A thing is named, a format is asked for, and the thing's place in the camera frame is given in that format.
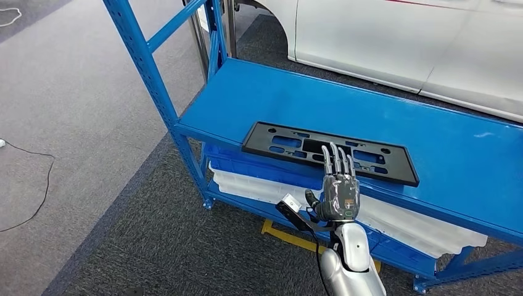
blue shelving unit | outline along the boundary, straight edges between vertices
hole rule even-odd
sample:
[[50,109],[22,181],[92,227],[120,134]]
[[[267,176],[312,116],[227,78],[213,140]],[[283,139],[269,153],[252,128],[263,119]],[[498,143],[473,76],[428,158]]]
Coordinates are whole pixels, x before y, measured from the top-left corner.
[[[214,147],[240,153],[253,123],[266,121],[407,146],[419,187],[360,178],[362,194],[523,245],[521,127],[228,58],[220,9],[214,9],[219,0],[192,0],[150,40],[144,38],[127,0],[104,3],[204,207],[221,200],[291,226],[274,205],[223,194],[214,182],[206,182],[207,156],[203,153],[197,162],[187,141],[190,137],[211,144],[203,149],[209,155]],[[152,53],[201,5],[207,11],[210,32],[208,81],[178,117]],[[333,112],[340,116],[322,116]],[[320,178],[311,168],[271,158],[241,161],[258,162],[265,172],[278,167],[291,176]],[[472,250],[466,247],[445,270],[435,272],[433,258],[389,237],[380,240],[378,233],[366,230],[371,246],[379,242],[373,256],[413,273],[414,289],[420,293],[432,286],[523,267],[523,250],[464,265]],[[325,234],[320,237],[328,239]]]

yellow tape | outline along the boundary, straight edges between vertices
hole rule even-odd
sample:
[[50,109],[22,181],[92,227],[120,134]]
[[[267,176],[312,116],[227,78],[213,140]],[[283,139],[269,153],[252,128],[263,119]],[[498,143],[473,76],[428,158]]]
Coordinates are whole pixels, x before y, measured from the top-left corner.
[[[272,222],[272,220],[269,220],[269,219],[265,219],[265,222],[263,222],[263,227],[261,228],[261,233],[262,234],[264,234],[264,233],[271,234],[272,236],[277,237],[278,239],[280,239],[280,240],[282,240],[284,242],[288,242],[290,244],[297,245],[298,247],[307,249],[307,250],[312,251],[312,252],[316,251],[316,243],[315,242],[310,242],[310,241],[308,241],[306,239],[301,239],[301,238],[299,238],[297,236],[293,236],[293,235],[288,234],[286,232],[274,229],[273,228],[273,222]],[[325,251],[325,247],[320,245],[319,253],[321,254],[321,253],[323,253],[323,251]],[[376,266],[377,272],[379,273],[380,270],[381,270],[381,262],[375,260],[374,264]]]

white storage box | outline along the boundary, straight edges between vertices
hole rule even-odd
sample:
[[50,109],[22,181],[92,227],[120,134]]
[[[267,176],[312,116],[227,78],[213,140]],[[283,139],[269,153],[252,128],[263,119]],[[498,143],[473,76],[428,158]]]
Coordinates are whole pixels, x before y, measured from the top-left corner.
[[[305,210],[305,188],[209,168],[223,193],[277,204],[290,193]],[[317,197],[321,191],[313,191]],[[466,246],[483,247],[487,236],[380,200],[361,195],[357,220],[433,258],[459,254]]]

shelf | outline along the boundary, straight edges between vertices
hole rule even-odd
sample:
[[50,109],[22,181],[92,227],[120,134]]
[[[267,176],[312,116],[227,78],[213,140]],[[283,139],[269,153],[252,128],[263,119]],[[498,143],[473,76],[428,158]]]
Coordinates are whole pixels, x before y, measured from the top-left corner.
[[[232,194],[224,194],[218,190],[218,185],[214,181],[211,181],[208,190],[209,193],[211,193],[211,195],[217,200],[235,207],[242,208],[258,216],[273,220],[274,222],[281,225],[294,228],[294,226],[287,219],[285,219],[285,217],[283,217],[283,215],[281,215],[276,210],[276,207],[271,203],[246,199]],[[372,229],[367,228],[365,225],[362,226],[368,233],[367,235],[369,237],[369,246],[373,250],[373,258],[397,268],[419,274],[425,278],[435,278],[434,264],[436,260],[434,258],[428,255],[423,255],[409,246],[389,237],[383,236],[380,238],[380,234],[374,232]],[[317,235],[324,241],[329,240],[329,234],[327,232],[319,232]]]
[[523,244],[521,127],[227,59],[176,128],[240,149],[256,121],[406,146],[419,187],[361,178],[363,194]]

cable on floor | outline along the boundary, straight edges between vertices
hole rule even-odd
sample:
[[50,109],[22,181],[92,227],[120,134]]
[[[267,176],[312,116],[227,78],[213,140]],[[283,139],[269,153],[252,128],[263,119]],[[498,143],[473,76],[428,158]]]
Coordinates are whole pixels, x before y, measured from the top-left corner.
[[10,8],[5,8],[5,9],[0,9],[0,11],[10,11],[10,10],[16,10],[18,12],[18,15],[13,18],[13,20],[11,20],[9,23],[0,23],[0,27],[7,27],[7,26],[10,26],[12,25],[17,19],[19,19],[20,17],[22,17],[22,13],[20,12],[20,9],[16,8],[16,7],[10,7]]
[[44,199],[42,200],[42,202],[40,203],[40,205],[38,206],[38,208],[36,209],[35,213],[29,217],[29,219],[19,223],[19,224],[16,224],[14,226],[11,226],[9,228],[6,228],[6,229],[2,229],[0,230],[0,232],[4,232],[4,231],[8,231],[8,230],[11,230],[13,228],[16,228],[18,226],[21,226],[21,225],[24,225],[25,223],[29,222],[31,219],[33,219],[37,214],[38,212],[40,212],[40,209],[42,208],[42,206],[45,204],[46,202],[46,199],[47,199],[47,192],[49,192],[49,176],[51,175],[51,170],[52,170],[52,165],[54,164],[54,160],[56,159],[53,155],[51,154],[46,154],[46,153],[39,153],[39,152],[32,152],[32,151],[29,151],[29,150],[25,150],[25,149],[22,149],[22,148],[19,148],[9,142],[7,142],[6,140],[2,140],[0,139],[0,141],[3,143],[5,142],[7,145],[15,148],[15,149],[18,149],[20,151],[24,151],[26,153],[29,153],[29,154],[35,154],[35,155],[41,155],[41,156],[47,156],[47,157],[50,157],[52,158],[52,162],[51,162],[51,165],[49,166],[49,170],[47,171],[47,186],[46,186],[46,193],[44,194]]

